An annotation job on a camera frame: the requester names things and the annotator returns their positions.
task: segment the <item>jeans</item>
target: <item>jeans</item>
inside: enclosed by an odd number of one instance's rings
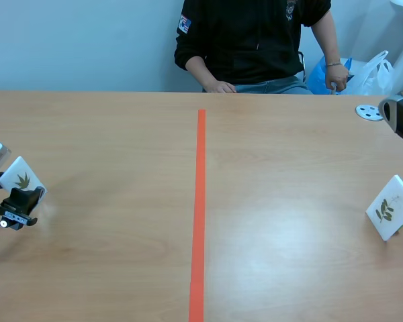
[[[236,85],[237,93],[312,95],[312,92],[295,76],[269,80],[253,85]]]

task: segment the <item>orange tape line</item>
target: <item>orange tape line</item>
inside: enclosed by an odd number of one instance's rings
[[[206,226],[206,110],[200,109],[197,125],[193,258],[189,288],[189,322],[204,322],[204,240]]]

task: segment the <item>hand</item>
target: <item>hand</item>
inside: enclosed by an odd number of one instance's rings
[[[208,93],[237,93],[236,87],[226,82],[214,82],[208,84],[204,90]]]
[[[325,83],[328,89],[334,89],[332,83],[337,84],[337,91],[341,92],[347,88],[349,70],[343,65],[327,67]]]

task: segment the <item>table surface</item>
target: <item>table surface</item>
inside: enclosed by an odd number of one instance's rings
[[[365,215],[403,140],[354,111],[381,99],[0,92],[6,166],[49,190],[0,229],[0,322],[188,321],[198,109],[205,321],[403,322],[403,230]]]

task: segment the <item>hoodie logo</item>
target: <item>hoodie logo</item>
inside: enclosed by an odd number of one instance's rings
[[[184,34],[188,34],[188,30],[189,30],[190,25],[191,25],[191,20],[186,18],[184,15],[181,15],[181,19],[179,20],[179,29]]]
[[[298,0],[287,0],[287,19],[291,21],[293,19],[294,8]]]

